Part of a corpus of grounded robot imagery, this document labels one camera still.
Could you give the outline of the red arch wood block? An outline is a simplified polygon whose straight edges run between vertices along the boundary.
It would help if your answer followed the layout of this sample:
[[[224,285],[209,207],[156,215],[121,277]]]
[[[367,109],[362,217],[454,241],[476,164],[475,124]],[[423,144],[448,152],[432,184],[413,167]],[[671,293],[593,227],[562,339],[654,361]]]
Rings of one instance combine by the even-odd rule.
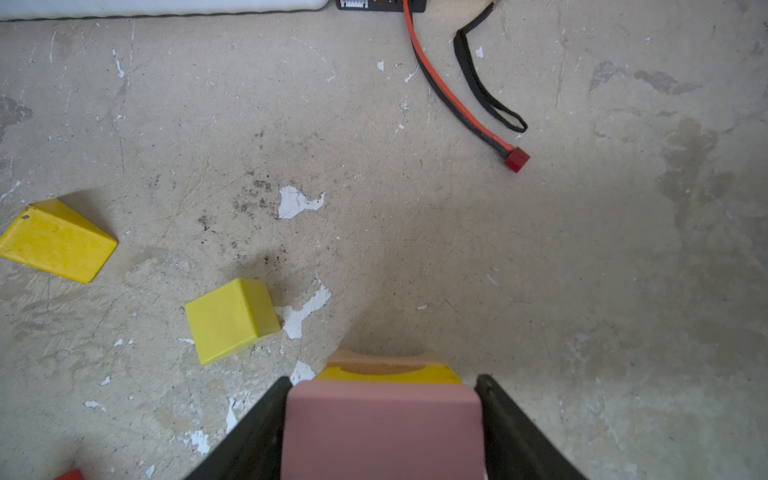
[[[85,480],[85,478],[79,469],[73,469],[59,475],[54,480]]]

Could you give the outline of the pink rectangular wood block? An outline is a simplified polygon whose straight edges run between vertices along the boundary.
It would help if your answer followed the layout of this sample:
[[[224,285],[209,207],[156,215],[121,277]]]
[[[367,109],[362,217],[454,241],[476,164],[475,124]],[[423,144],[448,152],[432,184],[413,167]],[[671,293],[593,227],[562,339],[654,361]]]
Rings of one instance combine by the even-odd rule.
[[[482,479],[482,406],[461,384],[304,381],[287,397],[283,479]]]

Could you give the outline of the natural wood arch block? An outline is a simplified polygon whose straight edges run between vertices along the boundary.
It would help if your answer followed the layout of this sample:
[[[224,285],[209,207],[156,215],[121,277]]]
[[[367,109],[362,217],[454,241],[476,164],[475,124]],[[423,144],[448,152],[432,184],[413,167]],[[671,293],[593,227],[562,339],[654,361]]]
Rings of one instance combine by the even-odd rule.
[[[326,368],[360,375],[394,375],[418,371],[430,366],[445,366],[446,362],[435,353],[412,356],[374,356],[337,349],[325,361]]]

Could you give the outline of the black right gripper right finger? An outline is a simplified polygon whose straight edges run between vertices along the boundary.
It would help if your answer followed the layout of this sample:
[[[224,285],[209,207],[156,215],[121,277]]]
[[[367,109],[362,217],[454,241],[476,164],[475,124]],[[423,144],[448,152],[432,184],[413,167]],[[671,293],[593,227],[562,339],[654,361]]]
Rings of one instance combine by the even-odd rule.
[[[482,404],[488,478],[585,480],[492,376],[478,376],[475,391]]]

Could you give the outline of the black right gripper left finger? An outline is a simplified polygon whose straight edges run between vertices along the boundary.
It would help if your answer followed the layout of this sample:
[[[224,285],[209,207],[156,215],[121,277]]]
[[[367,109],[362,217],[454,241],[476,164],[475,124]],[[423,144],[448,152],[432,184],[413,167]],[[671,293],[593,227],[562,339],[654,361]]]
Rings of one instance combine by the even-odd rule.
[[[287,376],[278,378],[186,479],[279,479],[291,388]]]

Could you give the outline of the yellow arch wood block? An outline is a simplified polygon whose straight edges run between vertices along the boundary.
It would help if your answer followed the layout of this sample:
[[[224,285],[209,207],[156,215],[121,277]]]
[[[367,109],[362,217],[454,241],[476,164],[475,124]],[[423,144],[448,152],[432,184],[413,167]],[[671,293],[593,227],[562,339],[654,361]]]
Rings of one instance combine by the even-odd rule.
[[[327,367],[315,377],[318,381],[409,383],[409,384],[461,384],[461,379],[447,365],[430,364],[416,370],[398,373],[355,373],[339,366]]]

